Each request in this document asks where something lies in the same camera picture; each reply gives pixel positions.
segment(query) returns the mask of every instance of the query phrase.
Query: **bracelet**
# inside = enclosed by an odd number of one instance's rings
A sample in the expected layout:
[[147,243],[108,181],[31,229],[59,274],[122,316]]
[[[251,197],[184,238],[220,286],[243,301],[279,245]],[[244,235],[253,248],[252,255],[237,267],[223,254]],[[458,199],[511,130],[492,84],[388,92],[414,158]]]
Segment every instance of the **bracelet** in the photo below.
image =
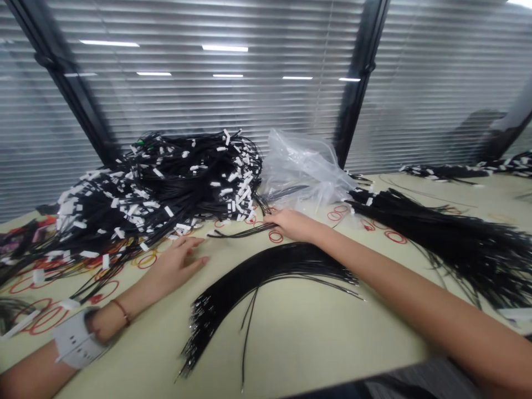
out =
[[131,319],[129,318],[129,315],[127,314],[126,310],[116,299],[111,299],[109,303],[113,302],[116,306],[120,308],[122,313],[124,313],[124,320],[126,320],[126,327],[129,327],[131,325]]

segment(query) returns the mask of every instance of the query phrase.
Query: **table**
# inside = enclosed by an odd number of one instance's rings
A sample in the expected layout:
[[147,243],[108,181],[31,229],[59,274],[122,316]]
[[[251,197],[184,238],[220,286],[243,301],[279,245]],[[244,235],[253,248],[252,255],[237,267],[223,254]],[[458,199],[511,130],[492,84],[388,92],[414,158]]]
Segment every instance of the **table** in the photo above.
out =
[[[513,176],[472,179],[484,185],[439,183],[402,175],[367,176],[375,190],[396,188],[426,206],[450,204],[452,212],[515,224],[532,232],[531,204],[515,199],[532,192],[532,181]],[[341,233],[400,262],[425,278],[467,300],[449,277],[439,277],[425,257],[398,233],[371,220],[354,223],[341,204],[324,209],[318,219]],[[37,213],[1,225],[3,232],[20,226]],[[226,233],[250,226],[233,222],[222,227]],[[213,223],[204,223],[193,235],[204,237]],[[274,241],[281,238],[272,236]],[[105,305],[136,282],[157,255],[170,243],[140,256],[126,265],[117,277],[87,305]],[[183,364],[180,352],[189,334],[191,303],[213,282],[252,254],[278,245],[268,233],[243,239],[209,239],[198,255],[210,262],[185,286],[143,313],[124,330],[112,349],[78,373],[58,398],[271,398],[293,395],[405,367],[442,354],[425,342],[392,313],[370,288],[356,289],[361,301],[321,284],[304,280],[282,280],[260,289],[250,327],[245,385],[241,394],[241,361],[245,331],[240,332],[248,300],[240,303],[224,320],[187,379],[176,376]],[[74,314],[57,307],[97,270],[39,286],[31,273],[17,277],[1,295],[14,294],[47,311],[26,331],[0,342],[0,371],[50,340],[51,328]],[[483,301],[484,311],[518,333],[532,333],[532,323],[510,325]]]

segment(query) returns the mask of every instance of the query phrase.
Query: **white wrist support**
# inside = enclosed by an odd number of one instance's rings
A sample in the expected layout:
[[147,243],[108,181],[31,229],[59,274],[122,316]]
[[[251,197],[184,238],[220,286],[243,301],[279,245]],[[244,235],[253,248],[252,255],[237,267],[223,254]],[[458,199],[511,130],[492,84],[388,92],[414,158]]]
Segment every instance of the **white wrist support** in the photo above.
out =
[[54,328],[52,335],[59,353],[59,357],[55,359],[56,363],[63,361],[70,367],[80,370],[109,348],[100,344],[95,334],[90,334],[85,325],[87,313],[98,309],[95,306],[85,308]]

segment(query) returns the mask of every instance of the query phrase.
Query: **window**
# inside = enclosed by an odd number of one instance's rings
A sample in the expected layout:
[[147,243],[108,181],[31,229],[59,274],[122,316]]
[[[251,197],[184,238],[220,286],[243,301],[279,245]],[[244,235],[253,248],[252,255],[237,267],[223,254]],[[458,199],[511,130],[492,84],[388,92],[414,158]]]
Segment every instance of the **window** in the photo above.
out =
[[271,127],[332,138],[363,3],[47,0],[119,143],[242,128],[266,152]]
[[101,163],[4,2],[0,25],[0,222],[5,222],[55,202]]
[[505,0],[392,0],[346,169],[476,162],[531,77],[531,23]]
[[532,122],[523,130],[523,133],[508,148],[503,158],[511,158],[525,151],[532,151]]

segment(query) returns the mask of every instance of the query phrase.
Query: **pile of cables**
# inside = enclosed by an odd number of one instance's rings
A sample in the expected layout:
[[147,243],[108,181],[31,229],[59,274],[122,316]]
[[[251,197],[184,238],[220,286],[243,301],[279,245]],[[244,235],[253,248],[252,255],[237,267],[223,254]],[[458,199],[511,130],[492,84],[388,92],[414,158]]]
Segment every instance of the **pile of cables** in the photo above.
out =
[[56,233],[0,260],[0,287],[38,259],[35,283],[85,273],[103,273],[70,297],[86,302],[129,260],[165,237],[176,239],[201,220],[243,221],[255,216],[262,157],[240,131],[169,136],[151,132],[112,166],[88,171],[58,199]]
[[[0,298],[0,341],[6,340],[24,329],[39,311],[20,299]],[[19,316],[25,316],[16,322]]]
[[495,310],[532,306],[531,236],[505,224],[444,214],[389,188],[352,191],[355,212],[382,223],[425,249],[481,309],[482,295]]
[[514,176],[532,177],[532,150],[525,151],[505,160],[480,162],[477,164],[491,173],[510,173]]
[[194,301],[191,336],[182,352],[186,361],[180,375],[188,376],[222,321],[242,300],[251,295],[241,326],[242,330],[249,315],[242,355],[243,386],[245,349],[257,292],[265,284],[288,278],[325,284],[362,299],[350,289],[321,279],[329,278],[358,285],[356,276],[318,247],[295,242],[266,249],[236,266]]
[[453,165],[409,165],[402,166],[399,171],[412,176],[424,177],[426,179],[434,180],[440,183],[451,181],[477,187],[481,187],[482,185],[462,179],[471,177],[485,177],[492,174],[492,172],[485,171],[479,167]]

